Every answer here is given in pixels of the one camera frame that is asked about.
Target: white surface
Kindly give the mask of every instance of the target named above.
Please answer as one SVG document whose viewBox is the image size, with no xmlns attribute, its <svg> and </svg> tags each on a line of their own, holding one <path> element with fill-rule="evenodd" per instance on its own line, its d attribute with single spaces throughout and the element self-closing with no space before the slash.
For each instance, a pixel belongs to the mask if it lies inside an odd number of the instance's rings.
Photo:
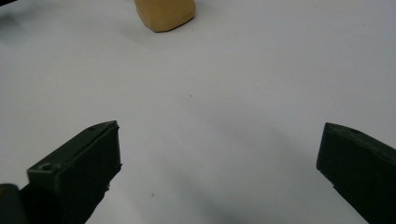
<svg viewBox="0 0 396 224">
<path fill-rule="evenodd" d="M 315 165 L 326 121 L 396 147 L 396 2 L 196 4 L 164 34 L 132 0 L 0 7 L 0 183 L 116 119 L 88 223 L 365 223 Z"/>
</svg>

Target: beige block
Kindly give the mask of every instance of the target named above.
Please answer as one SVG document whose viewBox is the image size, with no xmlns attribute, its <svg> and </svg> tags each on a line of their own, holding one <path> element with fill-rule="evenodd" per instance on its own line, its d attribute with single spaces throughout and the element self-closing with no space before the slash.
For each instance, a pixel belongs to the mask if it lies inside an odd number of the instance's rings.
<svg viewBox="0 0 396 224">
<path fill-rule="evenodd" d="M 190 21 L 195 15 L 194 0 L 134 0 L 142 22 L 154 32 L 165 32 Z"/>
</svg>

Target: screw hole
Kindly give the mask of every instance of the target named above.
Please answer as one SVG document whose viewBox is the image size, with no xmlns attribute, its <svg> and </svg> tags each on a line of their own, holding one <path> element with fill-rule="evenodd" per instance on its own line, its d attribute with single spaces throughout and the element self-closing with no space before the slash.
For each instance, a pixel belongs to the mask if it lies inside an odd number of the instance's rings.
<svg viewBox="0 0 396 224">
<path fill-rule="evenodd" d="M 352 133 L 361 133 L 358 130 L 351 130 Z"/>
</svg>

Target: small object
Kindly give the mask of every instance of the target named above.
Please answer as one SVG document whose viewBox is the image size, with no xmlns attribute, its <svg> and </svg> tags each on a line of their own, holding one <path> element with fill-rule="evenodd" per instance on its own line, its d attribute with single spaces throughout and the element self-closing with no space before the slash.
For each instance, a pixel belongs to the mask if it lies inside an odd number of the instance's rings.
<svg viewBox="0 0 396 224">
<path fill-rule="evenodd" d="M 194 0 L 134 0 L 142 22 L 154 32 L 170 31 L 192 20 Z"/>
</svg>

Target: white table surface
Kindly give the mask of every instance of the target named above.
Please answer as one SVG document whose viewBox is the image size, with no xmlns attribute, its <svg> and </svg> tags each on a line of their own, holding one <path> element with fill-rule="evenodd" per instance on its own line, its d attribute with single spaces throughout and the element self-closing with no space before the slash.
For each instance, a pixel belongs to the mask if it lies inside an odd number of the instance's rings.
<svg viewBox="0 0 396 224">
<path fill-rule="evenodd" d="M 89 224 L 365 223 L 316 159 L 326 121 L 396 147 L 396 1 L 196 5 L 163 34 L 132 0 L 0 7 L 0 183 L 116 119 Z"/>
</svg>

